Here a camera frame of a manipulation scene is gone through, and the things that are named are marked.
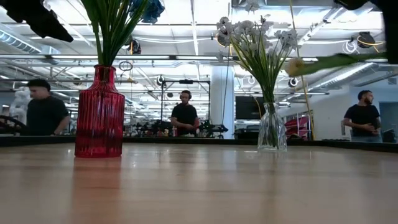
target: leaf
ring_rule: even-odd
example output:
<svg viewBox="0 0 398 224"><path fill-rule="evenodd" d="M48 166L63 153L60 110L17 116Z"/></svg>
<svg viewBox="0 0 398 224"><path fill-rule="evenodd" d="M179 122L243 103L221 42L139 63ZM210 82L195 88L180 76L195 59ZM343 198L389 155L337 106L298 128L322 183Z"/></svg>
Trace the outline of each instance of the leaf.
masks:
<svg viewBox="0 0 398 224"><path fill-rule="evenodd" d="M365 60L377 58L387 58L387 55L385 53L359 55L335 54L328 57L317 57L317 62L305 64L294 74L289 74L289 76L297 77L301 75L309 75L323 69L347 66L358 62L364 62Z"/></svg>

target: desk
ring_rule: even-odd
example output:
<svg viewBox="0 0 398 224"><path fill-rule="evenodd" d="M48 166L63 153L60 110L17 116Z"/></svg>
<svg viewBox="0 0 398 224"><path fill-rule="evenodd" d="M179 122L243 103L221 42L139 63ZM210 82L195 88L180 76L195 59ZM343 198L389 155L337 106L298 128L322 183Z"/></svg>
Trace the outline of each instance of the desk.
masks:
<svg viewBox="0 0 398 224"><path fill-rule="evenodd" d="M292 146L2 147L0 223L370 224L398 220L398 155Z"/></svg>

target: white column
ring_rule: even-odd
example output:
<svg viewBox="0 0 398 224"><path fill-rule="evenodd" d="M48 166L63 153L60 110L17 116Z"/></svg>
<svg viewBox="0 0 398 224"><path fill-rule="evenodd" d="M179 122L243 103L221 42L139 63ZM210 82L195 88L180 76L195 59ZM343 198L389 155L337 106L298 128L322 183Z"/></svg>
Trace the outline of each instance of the white column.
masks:
<svg viewBox="0 0 398 224"><path fill-rule="evenodd" d="M232 67L214 66L210 83L210 119L212 124L223 124L228 128L228 132L223 133L225 139L233 139L234 117L234 73Z"/></svg>

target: man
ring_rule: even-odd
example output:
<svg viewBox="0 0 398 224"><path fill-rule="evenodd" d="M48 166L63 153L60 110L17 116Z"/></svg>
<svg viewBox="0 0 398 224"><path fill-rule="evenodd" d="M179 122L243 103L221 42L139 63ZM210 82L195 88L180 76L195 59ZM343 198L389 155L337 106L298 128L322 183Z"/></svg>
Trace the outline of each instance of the man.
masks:
<svg viewBox="0 0 398 224"><path fill-rule="evenodd" d="M33 98L27 106L27 127L34 136L54 136L61 133L70 121L62 100L50 95L47 81L36 79L27 84Z"/></svg>
<svg viewBox="0 0 398 224"><path fill-rule="evenodd" d="M174 107L172 112L172 125L177 127L178 136L196 135L200 125L197 110L188 102L192 95L188 90L180 94L181 103Z"/></svg>
<svg viewBox="0 0 398 224"><path fill-rule="evenodd" d="M382 142L380 136L380 114L372 105L373 94L363 90L358 94L358 104L350 107L344 116L344 125L352 127L352 141Z"/></svg>

